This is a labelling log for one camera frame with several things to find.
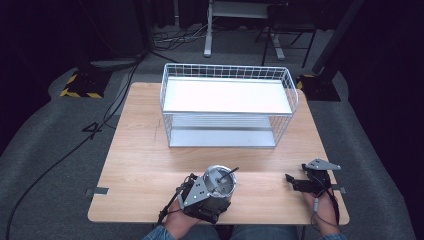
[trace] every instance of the black cable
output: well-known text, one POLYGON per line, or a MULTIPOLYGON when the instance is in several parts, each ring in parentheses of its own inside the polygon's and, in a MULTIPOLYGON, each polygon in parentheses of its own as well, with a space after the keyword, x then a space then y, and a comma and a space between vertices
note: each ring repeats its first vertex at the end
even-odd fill
MULTIPOLYGON (((137 64, 134 65, 134 67, 130 70, 130 72, 128 73, 128 81, 127 81, 127 86, 126 86, 126 90, 125 90, 125 95, 128 92, 129 89, 129 83, 131 82, 131 79, 134 75, 135 70, 137 69, 137 67, 140 65, 142 59, 139 59, 139 61, 137 61, 137 64)), ((92 137, 99 132, 102 127, 104 125, 107 125, 107 122, 112 118, 112 116, 116 113, 116 111, 118 110, 118 108, 120 107, 120 105, 123 103, 123 99, 125 98, 125 95, 122 97, 120 103, 118 104, 118 106, 115 108, 115 110, 111 113, 111 115, 109 117, 105 117, 106 114, 103 117, 103 123, 98 127, 95 128, 94 131, 87 136, 83 141, 81 141, 77 146, 75 146, 71 151, 69 151, 67 154, 65 154, 65 156, 63 156, 61 159, 59 159, 56 163, 54 163, 52 166, 50 166, 46 171, 44 171, 24 192, 24 194, 22 194, 22 196, 19 198, 19 200, 16 202, 15 206, 12 209, 12 212, 9 215, 9 220, 7 222, 7 226, 6 226, 6 240, 9 240, 10 238, 10 228, 12 226, 12 221, 13 221, 13 217, 15 215, 16 210, 18 209, 19 205, 21 204, 21 202, 23 201, 23 199, 26 197, 26 195, 34 188, 34 186, 41 181, 41 179, 44 178, 45 175, 47 175, 47 173, 49 173, 53 168, 55 168, 57 165, 59 165, 61 162, 63 162, 67 157, 69 157, 72 153, 74 153, 76 150, 78 150, 82 145, 84 145, 84 143, 86 143, 89 139, 92 139, 92 137)), ((108 110, 106 111, 106 113, 111 109, 113 103, 111 104, 111 106, 108 108, 108 110)))
POLYGON ((172 198, 169 201, 169 203, 162 209, 162 211, 159 212, 159 218, 158 218, 158 221, 157 221, 156 225, 154 225, 154 227, 157 227, 160 224, 162 224, 163 219, 166 217, 166 215, 168 215, 168 209, 169 209, 169 207, 174 202, 174 200, 177 198, 178 194, 180 194, 180 192, 177 191, 174 194, 174 196, 172 196, 172 198))
POLYGON ((133 78, 133 75, 134 75, 134 72, 135 72, 135 70, 138 68, 138 66, 140 65, 140 63, 141 63, 141 60, 140 61, 138 61, 137 63, 136 63, 136 65, 134 65, 133 66, 133 68, 130 70, 130 72, 128 73, 128 79, 127 79, 127 82, 125 83, 125 85, 124 85, 124 87, 121 89, 121 91, 119 92, 119 94, 118 94, 118 96, 115 98, 115 100, 112 102, 112 104, 109 106, 109 108, 106 110, 106 112, 105 112, 105 115, 103 116, 103 123, 106 125, 106 126, 108 126, 108 127, 110 127, 110 128, 113 128, 113 129, 116 129, 115 127, 113 127, 113 126, 110 126, 107 122, 112 118, 112 116, 116 113, 116 111, 118 111, 118 109, 119 109, 119 107, 122 105, 122 103, 124 102, 124 99, 125 99, 125 96, 127 95, 127 93, 128 93, 128 91, 129 91, 129 88, 130 88, 130 83, 131 83, 131 80, 132 80, 132 78, 133 78), (121 96, 121 94, 122 94, 122 92, 124 92, 124 94, 123 94, 123 96, 122 96, 122 98, 121 98, 121 100, 119 101, 119 104, 118 104, 118 106, 115 108, 115 110, 108 116, 108 117, 106 117, 107 116, 107 113, 110 111, 110 109, 112 108, 112 106, 113 106, 113 104, 115 104, 115 102, 119 99, 119 97, 121 96))
POLYGON ((328 225, 330 225, 330 226, 333 226, 333 227, 338 228, 338 225, 332 224, 332 223, 330 223, 330 222, 328 222, 328 221, 326 221, 326 220, 322 219, 322 218, 321 218, 321 216, 320 216, 320 215, 318 215, 318 213, 314 213, 314 214, 312 215, 312 217, 313 217, 314 215, 316 215, 316 216, 317 216, 317 217, 318 217, 321 221, 325 222, 326 224, 328 224, 328 225))
POLYGON ((206 26, 203 26, 203 27, 201 27, 197 30, 191 30, 190 33, 189 33, 188 30, 185 30, 183 35, 179 35, 180 32, 181 32, 181 30, 180 30, 173 37, 168 37, 167 33, 158 33, 158 34, 165 34, 166 38, 162 38, 162 36, 161 36, 161 38, 154 41, 154 49, 157 50, 157 51, 174 50, 174 49, 178 48, 179 46, 183 45, 184 43, 191 43, 191 42, 197 41, 199 38, 206 36, 205 34, 200 35, 200 36, 196 36, 197 33, 205 32, 206 26), (158 42, 162 42, 162 43, 168 42, 168 46, 167 47, 158 46, 158 42))
POLYGON ((331 194, 330 191, 328 191, 328 188, 324 185, 323 182, 321 182, 314 175, 311 175, 311 176, 314 178, 315 181, 317 181, 323 187, 323 191, 325 191, 328 194, 328 196, 330 197, 330 200, 333 203, 334 213, 336 214, 336 222, 337 222, 337 225, 339 225, 339 221, 340 221, 339 204, 337 203, 336 196, 334 196, 334 192, 333 192, 333 194, 331 194))
POLYGON ((171 62, 173 62, 173 63, 179 63, 179 62, 175 61, 174 59, 171 59, 171 58, 165 57, 165 56, 163 56, 163 55, 161 55, 161 54, 159 54, 159 53, 154 52, 153 50, 149 50, 149 52, 151 52, 153 55, 155 55, 155 56, 157 56, 157 57, 160 57, 160 58, 166 59, 166 60, 171 61, 171 62))
POLYGON ((302 226, 302 236, 301 236, 301 240, 305 240, 305 232, 306 232, 306 226, 302 226))
POLYGON ((168 212, 168 214, 175 213, 175 212, 179 212, 179 211, 182 211, 182 209, 180 208, 180 209, 178 209, 178 210, 174 210, 174 211, 168 212))
POLYGON ((311 218, 310 218, 309 222, 310 222, 310 224, 311 224, 312 228, 313 228, 315 231, 320 232, 320 231, 319 231, 319 228, 315 227, 315 225, 314 225, 314 216, 315 216, 315 212, 314 212, 314 213, 312 213, 312 215, 311 215, 311 218))
POLYGON ((115 71, 120 71, 120 70, 124 70, 130 67, 133 67, 135 64, 137 64, 137 61, 139 61, 138 59, 134 59, 132 62, 129 63, 122 63, 122 64, 116 64, 116 65, 111 65, 111 66, 98 66, 93 64, 97 69, 99 69, 100 71, 103 72, 115 72, 115 71))
POLYGON ((96 134, 96 132, 98 132, 102 125, 100 125, 100 127, 98 129, 96 129, 95 131, 93 131, 88 137, 86 137, 82 142, 80 142, 76 147, 74 147, 71 151, 69 151, 65 156, 63 156, 59 161, 57 161, 55 164, 53 164, 50 168, 48 168, 46 171, 44 171, 43 174, 41 174, 37 180, 35 180, 31 186, 24 192, 24 194, 19 198, 18 202, 15 204, 15 206, 12 209, 12 212, 9 215, 9 220, 7 222, 7 227, 6 227, 6 240, 9 240, 9 235, 10 235, 10 227, 12 225, 12 220, 13 220, 13 216, 15 215, 16 210, 18 209, 20 203, 22 202, 22 200, 25 198, 25 196, 31 191, 31 189, 47 174, 49 173, 54 167, 56 167, 57 165, 59 165, 61 162, 63 162, 63 160, 65 160, 67 157, 69 157, 72 153, 74 153, 76 150, 78 150, 78 148, 80 148, 84 143, 87 142, 88 139, 90 139, 94 134, 96 134))
POLYGON ((99 28, 97 27, 96 23, 94 22, 93 18, 91 17, 90 13, 88 12, 87 8, 85 8, 84 4, 81 2, 81 0, 78 0, 79 4, 81 5, 82 9, 84 10, 85 15, 87 16, 87 18, 90 20, 90 23, 92 24, 92 26, 94 27, 94 29, 97 32, 97 35, 100 37, 100 39, 102 40, 102 42, 115 54, 122 56, 122 57, 129 57, 129 58, 138 58, 138 55, 126 55, 126 54, 122 54, 118 51, 116 51, 112 46, 110 46, 110 44, 103 38, 103 35, 100 33, 99 28))

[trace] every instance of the chair leg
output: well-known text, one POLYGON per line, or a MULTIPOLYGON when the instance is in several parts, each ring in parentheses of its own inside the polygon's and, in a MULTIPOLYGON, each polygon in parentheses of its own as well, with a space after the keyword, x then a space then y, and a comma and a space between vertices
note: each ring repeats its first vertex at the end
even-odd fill
POLYGON ((257 37, 256 37, 256 39, 255 39, 255 43, 257 43, 257 42, 258 42, 258 40, 259 40, 259 38, 261 37, 261 35, 262 35, 262 33, 264 32, 264 30, 265 30, 265 27, 264 27, 264 28, 262 28, 262 29, 261 29, 261 31, 259 32, 258 36, 257 36, 257 37))
POLYGON ((317 33, 317 30, 315 29, 315 30, 314 30, 314 32, 312 33, 311 40, 309 41, 308 50, 306 51, 305 59, 303 59, 302 68, 304 68, 304 67, 305 67, 306 60, 308 59, 309 51, 311 51, 312 42, 314 41, 314 38, 315 38, 315 34, 316 34, 316 33, 317 33))
POLYGON ((299 39, 300 36, 302 36, 302 34, 303 33, 299 33, 299 35, 297 35, 297 37, 293 40, 293 42, 290 43, 290 45, 293 45, 297 41, 297 39, 299 39))
POLYGON ((265 56, 266 56, 266 52, 268 50, 268 42, 271 40, 271 28, 268 28, 268 32, 266 34, 266 40, 265 40, 265 49, 264 49, 264 54, 262 56, 262 64, 261 66, 264 65, 265 63, 265 56))

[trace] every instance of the yellow black warning tape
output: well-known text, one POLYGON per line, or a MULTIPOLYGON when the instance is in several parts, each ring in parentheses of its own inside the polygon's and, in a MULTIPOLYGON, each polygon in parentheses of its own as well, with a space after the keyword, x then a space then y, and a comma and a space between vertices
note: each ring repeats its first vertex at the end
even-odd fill
POLYGON ((300 75, 296 78, 296 88, 302 90, 303 89, 303 84, 302 84, 302 78, 314 78, 314 75, 310 75, 310 74, 304 74, 304 75, 300 75))
POLYGON ((104 88, 100 89, 87 89, 87 84, 81 83, 84 81, 82 78, 79 78, 78 71, 74 72, 69 78, 66 86, 60 93, 61 97, 88 97, 88 98, 103 98, 104 97, 104 88))

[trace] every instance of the person's hand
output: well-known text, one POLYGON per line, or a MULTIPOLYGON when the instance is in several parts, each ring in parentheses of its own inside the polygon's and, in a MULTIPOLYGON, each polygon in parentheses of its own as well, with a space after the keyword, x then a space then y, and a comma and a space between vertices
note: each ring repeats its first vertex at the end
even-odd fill
MULTIPOLYGON (((316 197, 315 194, 305 192, 302 192, 302 194, 308 203, 309 209, 313 213, 316 197)), ((340 233, 340 229, 337 226, 336 213, 334 212, 333 203, 326 192, 319 197, 318 211, 314 214, 313 218, 320 229, 321 235, 326 236, 332 233, 340 233)))
POLYGON ((185 215, 180 209, 178 200, 175 200, 169 207, 164 227, 172 237, 180 239, 187 234, 191 227, 200 221, 200 219, 185 215))

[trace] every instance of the jeans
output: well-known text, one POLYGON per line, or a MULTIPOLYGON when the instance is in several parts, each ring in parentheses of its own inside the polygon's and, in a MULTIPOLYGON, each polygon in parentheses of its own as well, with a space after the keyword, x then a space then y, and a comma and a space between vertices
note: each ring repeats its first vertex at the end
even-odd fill
MULTIPOLYGON (((219 240, 219 235, 211 225, 195 225, 182 240, 219 240)), ((279 239, 297 240, 295 226, 285 225, 236 225, 231 240, 279 239)))

